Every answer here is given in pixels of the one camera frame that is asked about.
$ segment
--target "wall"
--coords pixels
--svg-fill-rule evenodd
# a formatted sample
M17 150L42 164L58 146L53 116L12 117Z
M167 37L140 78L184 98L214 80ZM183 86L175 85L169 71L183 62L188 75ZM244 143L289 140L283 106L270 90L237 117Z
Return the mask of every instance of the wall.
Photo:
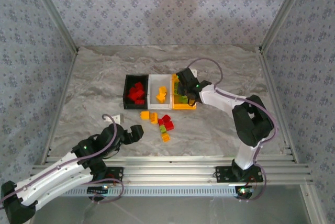
M40 158L73 54L40 0L0 0L0 52L3 184L27 177Z
M283 0L53 0L77 46L260 44Z
M334 0L297 0L267 52L301 162L335 223Z

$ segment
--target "purple cable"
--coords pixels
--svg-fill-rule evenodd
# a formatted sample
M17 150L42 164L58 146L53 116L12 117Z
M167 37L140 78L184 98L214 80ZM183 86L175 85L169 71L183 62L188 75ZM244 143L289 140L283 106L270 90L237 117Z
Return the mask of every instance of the purple cable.
M219 95L221 95L221 96L223 96L223 97L229 98L229 99L235 99L235 100L242 101L242 102L246 102L246 103L248 103L248 104L251 104L251 105L253 105L253 106L256 106L257 108L259 108L260 110L262 110L262 111L263 111L263 112L270 118L270 120L272 121L272 123L273 123L273 125L274 125L274 133L273 133L273 135L272 135L270 138L268 138L268 139L266 139L266 140L263 140L263 141L259 144L259 146L258 146L258 148L257 148L257 150L256 150L256 152L255 152L255 155L254 155L254 157L253 157L253 159L252 159L253 164L254 164L255 166L259 167L259 168L261 169L261 171L262 171L262 174L264 175L264 186L263 186L261 192L260 192L256 197L254 197L254 198L252 198L252 199L245 199L245 200L246 200L246 201L249 201L249 200L256 200L256 199L259 199L259 198L263 195L263 193L264 193L264 191L265 191L265 189L266 189L266 173L265 173L264 168L263 168L261 165L257 164L256 158L257 158L257 156L258 156L258 154L259 154L259 152L260 152L262 146L263 146L265 143L267 143L267 142L273 140L274 138L276 138L277 135L279 134L279 126L278 126L278 124L277 124L277 120L271 115L270 112L268 112L264 107L260 106L259 104L255 103L255 102L253 102L253 101L250 101L250 100L248 100L248 99L245 99L245 98L241 98L241 97L236 97L236 96L231 96L231 95L228 95L228 94L224 94L224 93L222 93L221 91L217 90L217 89L216 89L216 86L217 86L219 83L221 83L221 81L224 79L224 73L223 73L223 71L222 71L221 66L220 66L220 65L218 64L218 62L216 62L215 60L213 60L213 59L211 59L211 58L198 58L198 59L192 61L187 67L189 68L193 63L195 63L195 62L197 62L197 61L199 61L199 60L209 60L209 61L213 62L216 66L218 66L218 68L219 68L219 70L220 70L221 78L220 78L220 80L219 80L218 82L216 82L216 83L214 84L214 91L215 91L216 93L218 93Z
M105 201L94 201L94 198L97 197L97 196L105 198L105 196L103 196L101 194L95 194L92 197L92 202L97 203L97 204L111 203L111 202L114 202L114 201L118 200L119 198L121 198L122 194L124 193L125 186L124 186L123 182L121 180L118 180L117 178L104 178L104 179L99 180L99 181L90 181L90 182L84 183L83 185L96 184L96 183L100 183L100 182L104 182L104 181L115 181L115 182L119 183L122 186L120 194L113 199L109 199L109 200L105 200Z
M105 146L104 148L102 148L100 151L98 152L95 152L93 154L90 154L90 155L87 155L87 156L84 156L84 157L80 157L80 158L76 158L76 159L71 159L69 161L66 161L62 164L60 164L58 167L55 167L49 171L47 171L46 173L42 174L41 176L37 177L36 179L34 179L33 181L29 182L27 185L19 188L18 190L15 190L14 192L11 192L10 194L6 195L5 197L3 197L1 200L0 200L0 204L2 204L6 199L12 197L13 195L23 191L24 188L28 188L29 186L33 185L35 182L39 181L40 179L46 177L47 175L51 174L52 172L56 171L56 170L59 170L60 168L62 168L63 166L69 164L69 163L72 163L72 162L76 162L76 161L81 161L81 160L86 160L86 159L90 159L90 158L93 158L101 153L103 153L104 151L106 151L114 142L115 138L116 138L116 123L114 121L114 119L109 115L109 114L103 114L102 115L102 118L105 119L105 117L108 117L111 119L112 123L113 123L113 126L114 126L114 134L113 134L113 137L112 139L110 140L110 142L108 143L107 146Z

